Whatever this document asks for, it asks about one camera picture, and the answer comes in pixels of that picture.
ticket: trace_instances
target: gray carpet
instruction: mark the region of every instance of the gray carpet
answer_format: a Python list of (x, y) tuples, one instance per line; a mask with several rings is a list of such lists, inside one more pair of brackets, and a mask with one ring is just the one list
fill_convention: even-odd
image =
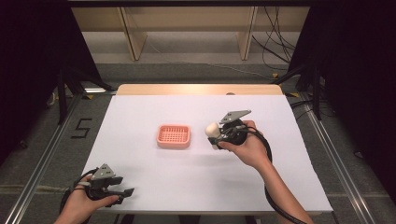
[[(115, 87), (122, 83), (269, 83), (273, 73), (282, 74), (282, 71), (276, 71), (261, 64), (231, 64), (228, 66), (250, 73), (260, 73), (265, 78), (208, 64), (97, 64), (97, 66), (103, 80)], [(282, 90), (294, 92), (296, 80), (297, 77), (294, 77), (283, 83)], [(56, 149), (46, 173), (40, 180), (40, 186), (67, 188), (81, 174), (110, 99), (110, 95), (94, 95), (92, 99), (80, 100), (66, 127), (61, 144)], [(289, 98), (289, 100), (293, 103), (301, 99)], [(370, 167), (363, 160), (354, 156), (353, 151), (356, 148), (342, 123), (339, 122), (329, 105), (321, 103), (320, 107), (323, 124), (367, 201), (375, 220), (377, 223), (396, 223), (396, 206), (383, 190)], [(298, 118), (298, 125), (314, 169), (334, 209), (333, 214), (314, 216), (314, 221), (317, 223), (360, 223), (304, 107), (295, 108), (294, 114)], [(14, 150), (0, 167), (0, 185), (24, 185), (28, 181), (56, 128), (58, 116), (57, 105), (43, 110), (42, 116), (26, 139), (29, 147)], [(85, 138), (73, 138), (73, 136), (84, 134), (84, 131), (76, 130), (81, 119), (91, 119), (81, 123), (81, 127), (90, 130)], [(2, 211), (0, 212), (0, 222), (5, 221), (7, 211), (18, 198), (19, 190), (14, 187), (8, 191), (0, 191), (0, 211)], [(38, 189), (21, 223), (53, 222), (58, 215), (62, 194), (61, 190), (44, 192)], [(95, 213), (90, 223), (113, 223), (115, 218), (114, 214)], [(205, 223), (210, 223), (210, 220), (226, 222), (227, 218), (229, 217), (205, 217), (201, 221)], [(243, 219), (238, 218), (233, 217), (233, 221), (244, 223)], [(143, 224), (177, 222), (178, 219), (175, 216), (138, 216), (135, 220), (135, 223)], [(262, 218), (262, 223), (274, 222), (276, 222), (274, 216)]]

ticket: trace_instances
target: printed number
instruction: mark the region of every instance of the printed number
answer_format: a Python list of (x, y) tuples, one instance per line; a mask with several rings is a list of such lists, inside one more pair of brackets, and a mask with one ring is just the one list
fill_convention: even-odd
[(88, 132), (90, 131), (90, 128), (80, 128), (80, 127), (79, 127), (79, 126), (81, 125), (81, 122), (82, 122), (82, 121), (86, 121), (86, 120), (92, 120), (92, 119), (80, 119), (79, 122), (78, 122), (78, 125), (77, 125), (77, 127), (76, 127), (76, 130), (78, 130), (78, 131), (85, 131), (84, 135), (81, 135), (81, 136), (72, 136), (72, 138), (86, 138), (86, 137), (87, 137), (87, 134), (88, 134)]

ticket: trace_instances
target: forearm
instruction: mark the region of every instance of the forearm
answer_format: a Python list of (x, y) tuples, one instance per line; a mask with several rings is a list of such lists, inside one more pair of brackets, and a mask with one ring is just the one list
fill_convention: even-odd
[[(256, 167), (256, 169), (262, 176), (271, 198), (282, 210), (305, 223), (313, 223), (310, 216), (291, 193), (271, 162), (265, 161)], [(281, 216), (279, 216), (279, 221), (280, 223), (289, 223)]]
[(81, 221), (78, 220), (78, 217), (75, 216), (74, 213), (61, 213), (54, 224), (78, 224)]

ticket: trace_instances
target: cable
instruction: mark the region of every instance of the cable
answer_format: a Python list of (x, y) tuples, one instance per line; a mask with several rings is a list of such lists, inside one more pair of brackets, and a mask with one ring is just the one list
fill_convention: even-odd
[[(279, 7), (276, 7), (276, 19), (275, 19), (275, 22), (273, 22), (273, 20), (271, 19), (271, 17), (270, 17), (270, 15), (269, 15), (269, 13), (268, 13), (266, 7), (264, 7), (264, 10), (265, 10), (265, 13), (266, 13), (266, 15), (267, 15), (267, 17), (268, 17), (268, 20), (270, 21), (271, 26), (272, 26), (271, 34), (268, 35), (268, 32), (265, 32), (265, 33), (268, 35), (268, 39), (267, 39), (266, 44), (268, 43), (269, 39), (271, 39), (271, 40), (273, 40), (276, 44), (280, 45), (280, 46), (282, 47), (282, 49), (283, 49), (285, 55), (286, 55), (286, 58), (287, 58), (287, 60), (288, 60), (288, 63), (289, 63), (289, 62), (290, 62), (290, 59), (291, 59), (291, 55), (290, 55), (288, 49), (292, 49), (292, 50), (293, 50), (295, 47), (294, 47), (290, 42), (288, 42), (288, 41), (282, 36), (282, 34), (280, 33), (280, 24), (279, 24), (279, 17), (278, 17), (278, 16), (279, 16)], [(272, 33), (273, 33), (273, 32), (276, 33), (276, 35), (277, 35), (277, 37), (278, 37), (280, 43), (276, 42), (276, 41), (272, 38)]]
[(294, 108), (297, 107), (297, 106), (305, 105), (306, 103), (311, 103), (312, 101), (313, 101), (313, 100), (299, 101), (299, 102), (290, 104), (290, 107), (291, 107), (291, 109), (294, 109)]
[(311, 111), (312, 109), (309, 109), (309, 110), (307, 110), (307, 111), (305, 111), (303, 114), (301, 114), (298, 118), (296, 118), (296, 121), (300, 118), (300, 117), (302, 117), (304, 114), (306, 114), (306, 113), (308, 113), (309, 111)]
[(117, 214), (113, 224), (117, 224), (119, 222), (119, 218), (120, 218), (120, 214)]
[[(160, 53), (161, 57), (163, 57), (163, 59), (164, 59), (166, 62), (168, 62), (168, 63), (190, 63), (190, 62), (184, 62), (184, 61), (179, 61), (179, 62), (169, 61), (169, 60), (167, 60), (167, 59), (163, 56), (163, 53), (162, 53), (161, 51), (159, 51), (158, 49), (156, 49), (151, 43), (148, 42), (148, 44), (149, 44), (155, 51), (157, 51), (158, 53)], [(251, 75), (256, 75), (256, 76), (259, 76), (259, 77), (263, 77), (263, 78), (268, 79), (268, 80), (275, 80), (275, 78), (270, 78), (270, 77), (267, 77), (267, 76), (262, 75), (262, 74), (260, 74), (260, 73), (243, 71), (243, 70), (239, 70), (239, 69), (233, 68), (233, 67), (231, 67), (231, 66), (225, 66), (225, 65), (222, 65), (222, 64), (215, 64), (215, 63), (190, 63), (190, 64), (205, 64), (205, 65), (209, 65), (209, 66), (213, 66), (213, 67), (227, 68), (227, 69), (234, 70), (234, 71), (236, 71), (236, 72), (245, 73), (245, 74), (251, 74)]]
[[(227, 130), (224, 130), (221, 134), (220, 137), (222, 136), (231, 136), (233, 137), (235, 133), (251, 133), (253, 135), (255, 135), (256, 137), (258, 137), (261, 141), (262, 144), (265, 146), (266, 150), (267, 150), (267, 156), (270, 162), (273, 162), (273, 157), (272, 157), (272, 151), (270, 148), (270, 145), (268, 144), (268, 141), (265, 139), (265, 137), (256, 129), (253, 127), (245, 127), (243, 129), (237, 129), (236, 127), (231, 127), (228, 128)], [(295, 224), (304, 224), (304, 222), (302, 222), (300, 219), (291, 216), (290, 214), (288, 214), (286, 211), (284, 211), (283, 209), (281, 209), (275, 202), (274, 200), (271, 198), (271, 195), (269, 194), (267, 188), (265, 188), (265, 197), (267, 198), (268, 203), (274, 208), (274, 210), (276, 212), (278, 212), (282, 217), (284, 217), (285, 219), (287, 219), (288, 221), (295, 223)]]
[[(69, 198), (70, 194), (73, 192), (73, 190), (75, 189), (76, 185), (78, 184), (79, 181), (81, 181), (82, 178), (84, 178), (87, 175), (93, 175), (97, 170), (99, 170), (99, 168), (95, 168), (93, 170), (88, 171), (87, 173), (83, 174), (81, 177), (79, 177), (74, 183), (73, 186), (71, 188), (69, 188), (67, 191), (64, 192), (64, 196), (62, 197), (61, 200), (61, 207), (59, 209), (59, 214), (62, 213), (62, 210), (64, 210), (64, 206), (66, 205), (67, 199)], [(83, 224), (87, 224), (90, 221), (91, 216), (89, 216), (84, 222)]]
[(267, 66), (269, 68), (272, 68), (272, 69), (275, 69), (275, 70), (283, 70), (283, 71), (287, 71), (288, 70), (287, 68), (276, 68), (276, 67), (268, 65), (268, 63), (266, 63), (265, 60), (264, 60), (264, 51), (265, 51), (265, 49), (262, 49), (262, 62), (265, 64), (265, 66)]
[(266, 49), (267, 51), (270, 51), (270, 53), (274, 54), (277, 58), (279, 58), (279, 59), (282, 60), (283, 62), (289, 63), (286, 59), (280, 57), (277, 53), (275, 53), (275, 52), (271, 51), (270, 49), (268, 49), (267, 47), (265, 47), (262, 43), (260, 43), (260, 42), (256, 39), (256, 37), (255, 37), (254, 35), (253, 35), (252, 37), (253, 37), (253, 39), (254, 39), (260, 46), (262, 46), (262, 48)]
[[(321, 107), (320, 109), (327, 109), (327, 108), (330, 108), (330, 107), (324, 106), (324, 107)], [(335, 114), (335, 112), (332, 112), (332, 115), (329, 115), (329, 114), (324, 113), (323, 111), (320, 111), (320, 114), (322, 114), (328, 118), (337, 118), (337, 115)]]

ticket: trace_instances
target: metal rail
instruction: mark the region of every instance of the metal rail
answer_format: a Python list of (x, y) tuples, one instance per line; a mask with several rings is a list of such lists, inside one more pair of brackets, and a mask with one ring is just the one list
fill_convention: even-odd
[[(309, 97), (306, 95), (306, 93), (302, 92), (301, 96), (303, 100), (309, 100)], [(318, 137), (323, 144), (330, 161), (332, 162), (332, 167), (337, 173), (338, 178), (340, 179), (341, 184), (346, 191), (346, 195), (348, 196), (353, 208), (355, 209), (359, 220), (361, 221), (361, 223), (374, 224), (375, 220), (370, 212), (369, 207), (367, 206), (367, 202), (361, 196), (358, 187), (352, 180), (349, 172), (347, 171), (347, 168), (341, 160), (340, 155), (335, 149), (335, 146), (332, 143), (330, 136), (327, 134), (323, 123), (320, 120), (316, 119), (309, 105), (305, 105), (305, 110), (308, 111), (308, 117), (311, 120), (312, 125), (314, 126), (315, 131), (317, 132)]]
[(22, 193), (18, 200), (15, 202), (11, 211), (8, 215), (7, 224), (14, 224), (20, 223), (21, 219), (30, 203), (32, 201), (33, 196), (35, 195), (35, 189), (38, 186), (41, 177), (46, 172), (48, 165), (62, 139), (64, 134), (64, 130), (66, 129), (71, 115), (73, 114), (74, 110), (78, 102), (81, 99), (80, 94), (75, 94), (70, 106), (69, 106), (69, 113), (67, 114), (63, 123), (59, 124), (56, 128), (54, 134), (52, 135), (51, 139), (49, 140), (49, 144), (47, 145), (43, 155), (40, 158), (35, 170), (33, 171), (32, 175), (30, 176), (29, 180), (27, 181), (26, 185), (24, 186)]

